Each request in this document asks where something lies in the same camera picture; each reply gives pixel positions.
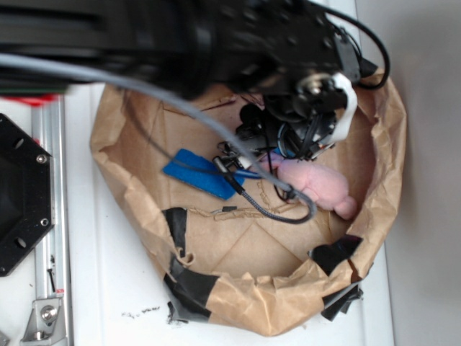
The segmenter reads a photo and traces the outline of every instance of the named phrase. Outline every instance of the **red part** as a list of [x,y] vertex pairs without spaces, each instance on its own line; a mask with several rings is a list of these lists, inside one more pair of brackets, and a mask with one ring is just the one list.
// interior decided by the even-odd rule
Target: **red part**
[[4,99],[24,103],[32,107],[42,107],[48,103],[56,101],[58,99],[58,95],[47,94],[41,97],[4,97]]

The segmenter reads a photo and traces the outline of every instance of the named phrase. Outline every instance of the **pink stuffed animal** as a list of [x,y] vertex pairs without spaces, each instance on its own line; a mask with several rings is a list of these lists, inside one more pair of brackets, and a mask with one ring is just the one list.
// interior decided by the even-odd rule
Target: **pink stuffed animal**
[[[279,179],[305,193],[319,207],[334,210],[344,220],[355,216],[357,202],[349,196],[349,184],[344,175],[322,164],[284,159],[273,153],[271,160]],[[261,164],[269,170],[267,156]]]

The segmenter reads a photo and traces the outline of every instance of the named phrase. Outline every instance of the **blue foam pad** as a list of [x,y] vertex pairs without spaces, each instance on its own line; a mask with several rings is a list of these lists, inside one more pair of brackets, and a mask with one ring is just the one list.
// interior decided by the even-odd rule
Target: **blue foam pad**
[[[215,165],[204,157],[195,155],[191,151],[181,149],[174,157],[177,161],[189,166],[206,169],[207,171],[218,172]],[[236,191],[220,175],[196,172],[186,167],[181,167],[173,161],[167,164],[163,172],[170,177],[176,178],[188,185],[196,187],[218,198],[228,200]],[[236,177],[237,182],[242,185],[245,181],[242,177]]]

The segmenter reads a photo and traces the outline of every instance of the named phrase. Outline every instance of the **black hexagonal plate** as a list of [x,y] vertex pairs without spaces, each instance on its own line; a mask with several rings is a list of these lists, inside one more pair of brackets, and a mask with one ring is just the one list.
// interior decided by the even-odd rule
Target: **black hexagonal plate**
[[0,277],[53,227],[51,163],[49,153],[0,114]]

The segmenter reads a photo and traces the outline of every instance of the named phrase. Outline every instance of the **brown paper bag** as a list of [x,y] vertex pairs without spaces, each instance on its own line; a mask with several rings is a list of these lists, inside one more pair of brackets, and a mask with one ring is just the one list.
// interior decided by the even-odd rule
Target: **brown paper bag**
[[[263,217],[240,195],[222,201],[163,174],[169,160],[153,141],[171,155],[186,148],[212,159],[220,154],[221,138],[158,100],[105,89],[91,137],[94,159],[183,316],[276,335],[324,310],[326,297],[365,278],[397,214],[406,114],[391,81],[357,94],[349,137],[319,162],[347,177],[359,213],[344,221],[320,210],[309,223],[295,226]],[[214,86],[193,104],[234,131],[247,102],[261,104],[258,97]],[[281,202],[266,181],[247,180],[244,187],[273,213],[306,212]],[[225,206],[237,209],[219,212]],[[309,251],[346,234],[362,242],[325,271]]]

